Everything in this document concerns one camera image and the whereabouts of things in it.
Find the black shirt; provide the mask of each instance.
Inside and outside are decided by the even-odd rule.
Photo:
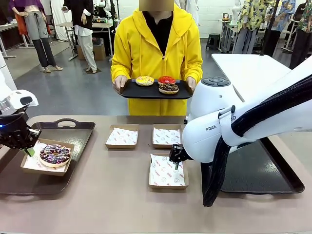
[[[157,41],[162,55],[165,56],[171,25],[174,20],[173,12],[169,18],[161,19],[158,24],[155,23],[155,19],[147,11],[143,11],[143,16],[145,17],[147,26],[150,28]]]

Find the hand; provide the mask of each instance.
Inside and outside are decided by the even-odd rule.
[[[118,93],[120,88],[125,87],[125,83],[127,82],[128,78],[125,76],[117,76],[113,83],[113,88]]]
[[[194,92],[196,88],[196,80],[193,77],[187,77],[186,82],[188,83],[191,90]]]
[[[26,11],[23,11],[23,12],[19,12],[19,16],[27,17],[29,16],[29,14]]]
[[[85,25],[87,23],[87,17],[84,13],[82,13],[82,16],[81,16],[81,22],[83,25]]]
[[[44,13],[42,13],[42,17],[45,23],[47,23],[47,17],[44,15]]]

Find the cardboard tray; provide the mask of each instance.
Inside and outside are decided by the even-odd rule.
[[[121,129],[129,130],[129,131],[137,131],[137,138],[138,138],[138,134],[139,134],[139,125],[138,124],[113,124],[109,128],[108,138],[110,137],[114,128],[121,128]],[[137,146],[137,142],[135,145],[109,145],[109,144],[106,144],[108,138],[105,140],[105,145],[106,145],[107,149],[129,149],[129,150],[133,150]]]
[[[66,164],[65,171],[64,172],[53,172],[53,171],[41,171],[41,170],[35,170],[35,169],[30,169],[30,168],[24,168],[24,165],[25,165],[26,159],[28,157],[28,154],[25,154],[25,156],[23,158],[23,161],[20,164],[21,169],[25,173],[37,173],[37,174],[51,175],[51,176],[64,176],[65,173],[67,172],[67,170],[69,168],[69,165],[70,165],[70,162],[72,160],[72,154],[74,152],[75,145],[69,144],[69,143],[60,142],[60,141],[55,141],[55,140],[47,140],[47,139],[39,139],[39,141],[41,143],[48,144],[48,145],[53,145],[53,144],[62,145],[62,146],[65,146],[65,147],[70,149],[70,158],[69,158],[68,163]]]
[[[211,167],[201,164],[203,191],[208,188]],[[268,138],[231,153],[221,191],[239,194],[298,194],[305,187]]]
[[[169,154],[153,154],[153,155],[157,155],[157,156],[163,156],[163,157],[169,157]],[[150,188],[152,189],[166,189],[166,190],[170,190],[170,189],[174,189],[174,190],[185,190],[188,186],[189,186],[189,173],[187,170],[187,165],[185,162],[183,162],[183,172],[184,172],[184,181],[185,181],[185,185],[184,186],[157,186],[157,185],[152,185],[150,184],[151,178],[150,178],[150,170],[148,170],[148,184],[150,186]]]
[[[68,126],[64,121],[70,121],[74,127],[72,124]],[[69,184],[94,127],[95,123],[67,118],[35,123],[32,128],[42,129],[40,138],[75,145],[68,170],[64,176],[25,173],[20,168],[25,152],[3,147],[0,150],[3,155],[0,159],[0,194],[29,196],[61,193]]]
[[[184,80],[177,80],[175,84],[179,87],[179,92],[174,95],[162,94],[158,88],[158,81],[155,80],[151,86],[137,85],[135,79],[129,79],[125,86],[121,88],[119,94],[125,98],[139,98],[139,99],[189,99],[193,93]]]
[[[182,126],[181,124],[154,124],[152,134],[152,144],[155,149],[171,149],[171,145],[156,145],[154,144],[154,128],[156,129],[168,129],[168,130],[180,130],[180,139],[182,139]]]

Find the drawstring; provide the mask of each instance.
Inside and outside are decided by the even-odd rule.
[[[141,46],[142,46],[142,35],[140,34],[140,76],[142,76],[142,53],[141,53]]]
[[[186,40],[185,40],[185,37],[187,37],[187,34],[188,33],[186,33],[186,34],[184,34],[183,36],[182,36],[182,38],[183,38],[183,43],[184,43],[184,54],[185,54],[185,63],[184,63],[184,70],[187,70],[187,67],[188,67],[188,64],[187,64],[187,42],[186,42]]]

